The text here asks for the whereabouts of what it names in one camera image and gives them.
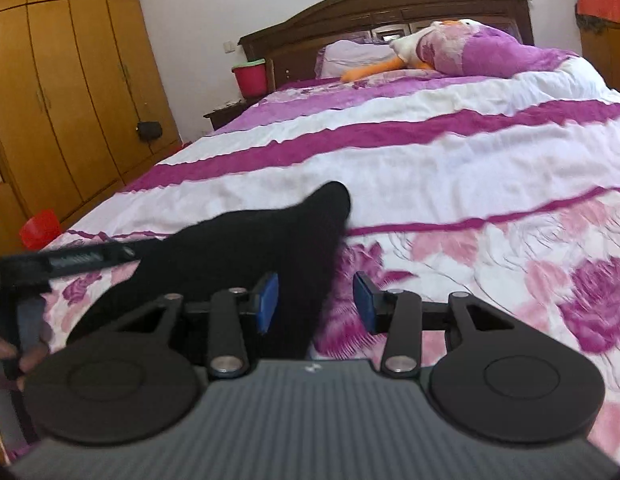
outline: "wooden wardrobe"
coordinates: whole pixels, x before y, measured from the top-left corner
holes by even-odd
[[[620,92],[620,23],[580,28],[583,57],[592,63],[606,84]]]
[[[139,139],[141,121],[162,136]],[[68,227],[179,145],[139,0],[0,0],[2,248],[12,224],[51,208]]]

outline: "wardrobe handle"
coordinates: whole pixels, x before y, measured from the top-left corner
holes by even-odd
[[[130,77],[130,71],[127,69],[127,65],[125,63],[123,63],[123,73],[125,74],[125,79],[127,79],[127,82],[131,85],[132,78]]]
[[[123,81],[126,81],[126,78],[125,78],[125,68],[123,68],[123,61],[119,61],[118,62],[118,69],[121,72],[121,79],[123,79]]]
[[[45,90],[42,90],[41,93],[43,94],[43,103],[45,103],[45,107],[48,110],[52,109],[52,102],[50,101],[50,98],[45,94]]]
[[[38,86],[36,87],[36,102],[38,103],[38,109],[45,112],[45,103],[41,97],[41,89]]]

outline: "round black foot pad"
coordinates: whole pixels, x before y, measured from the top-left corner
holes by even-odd
[[[101,333],[46,359],[27,377],[27,411],[47,433],[113,446],[169,428],[199,397],[190,363],[151,335]]]
[[[469,432],[509,444],[544,444],[587,434],[604,383],[584,356],[538,334],[481,334],[433,368],[430,392]]]

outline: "gray ribbed platform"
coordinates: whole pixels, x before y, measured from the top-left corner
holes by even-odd
[[[616,465],[584,440],[491,446],[441,420],[417,384],[368,362],[262,362],[214,383],[162,435],[114,449],[47,440],[18,462],[24,480],[601,480]]]

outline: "bed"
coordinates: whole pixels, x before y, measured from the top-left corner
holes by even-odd
[[[248,59],[267,59],[271,94],[53,246],[166,237],[225,211],[288,206],[338,180],[353,207],[312,354],[378,364],[384,339],[363,330],[353,306],[357,270],[430,301],[466,290],[599,367],[606,401],[590,438],[620,462],[620,94],[579,57],[510,79],[406,70],[314,80],[327,44],[397,38],[447,18],[533,44],[528,0],[325,0],[241,38]],[[54,348],[134,268],[56,282],[46,297]],[[424,338],[432,364],[443,339]]]

